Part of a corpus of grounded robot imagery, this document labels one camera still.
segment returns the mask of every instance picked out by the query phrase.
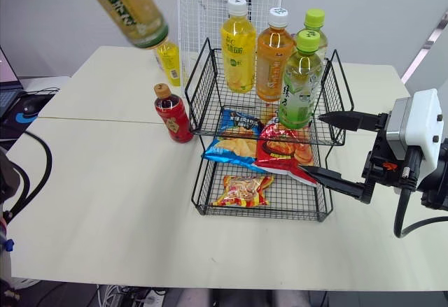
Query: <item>white bottle cap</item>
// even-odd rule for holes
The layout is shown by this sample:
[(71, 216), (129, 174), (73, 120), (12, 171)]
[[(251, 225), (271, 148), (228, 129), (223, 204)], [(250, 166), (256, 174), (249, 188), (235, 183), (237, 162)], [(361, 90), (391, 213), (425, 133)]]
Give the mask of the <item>white bottle cap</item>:
[(247, 15), (246, 0), (228, 0), (227, 8), (229, 10), (229, 15)]
[(273, 27), (286, 27), (288, 25), (288, 10), (285, 8), (271, 8), (267, 21)]

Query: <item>potato chip bag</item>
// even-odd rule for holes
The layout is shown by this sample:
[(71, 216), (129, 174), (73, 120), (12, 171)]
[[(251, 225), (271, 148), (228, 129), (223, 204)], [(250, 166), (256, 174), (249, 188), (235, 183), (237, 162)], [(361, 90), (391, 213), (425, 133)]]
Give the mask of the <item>potato chip bag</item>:
[(213, 202), (214, 206), (255, 207), (267, 205), (263, 190), (274, 182), (274, 176), (239, 177), (224, 176), (224, 193), (218, 200)]
[(220, 136), (213, 138), (204, 153), (204, 158), (215, 162), (238, 164), (253, 171), (264, 172), (253, 164), (256, 160), (257, 140), (251, 139), (251, 137), (259, 136), (262, 128), (263, 124), (258, 118), (224, 109), (218, 132)]
[(308, 127), (298, 130), (288, 129), (274, 117), (267, 123), (260, 138), (262, 140), (257, 143), (256, 166), (270, 173), (289, 175), (301, 183), (316, 187), (316, 181), (300, 168), (300, 165), (314, 165), (311, 145), (276, 141), (282, 138), (308, 141)]

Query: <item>laptop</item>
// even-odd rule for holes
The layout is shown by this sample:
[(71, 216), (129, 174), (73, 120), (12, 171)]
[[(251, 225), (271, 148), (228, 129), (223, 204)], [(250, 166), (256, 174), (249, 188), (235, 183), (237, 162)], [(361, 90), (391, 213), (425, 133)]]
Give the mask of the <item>laptop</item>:
[(0, 117), (23, 92), (23, 86), (0, 48)]

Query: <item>green tea bottle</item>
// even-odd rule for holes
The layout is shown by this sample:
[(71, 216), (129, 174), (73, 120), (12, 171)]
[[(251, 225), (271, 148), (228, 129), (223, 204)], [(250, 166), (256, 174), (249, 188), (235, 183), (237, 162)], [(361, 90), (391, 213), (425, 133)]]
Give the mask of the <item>green tea bottle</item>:
[(323, 61), (323, 59), (325, 58), (328, 48), (327, 36), (321, 30), (324, 20), (324, 10), (321, 10), (320, 8), (310, 8), (305, 15), (305, 28), (302, 30), (304, 31), (306, 29), (311, 29), (312, 31), (317, 31), (320, 34), (321, 40), (319, 41), (319, 48), (316, 54), (319, 56), (319, 58), (321, 58), (321, 61)]
[(279, 104), (279, 120), (289, 129), (309, 123), (323, 65), (316, 54), (321, 37), (317, 31), (300, 31), (295, 37), (297, 52), (286, 62)]

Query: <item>white wire grid panel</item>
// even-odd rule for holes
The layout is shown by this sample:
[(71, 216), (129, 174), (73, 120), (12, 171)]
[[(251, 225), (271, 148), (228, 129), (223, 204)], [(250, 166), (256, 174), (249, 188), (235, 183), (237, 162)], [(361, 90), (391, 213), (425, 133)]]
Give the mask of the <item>white wire grid panel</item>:
[[(197, 61), (205, 39), (212, 48), (221, 48), (221, 25), (228, 19), (228, 0), (178, 0), (178, 45), (181, 56), (182, 90)], [(281, 0), (246, 0), (248, 19), (257, 34), (268, 27), (270, 8), (281, 6)]]

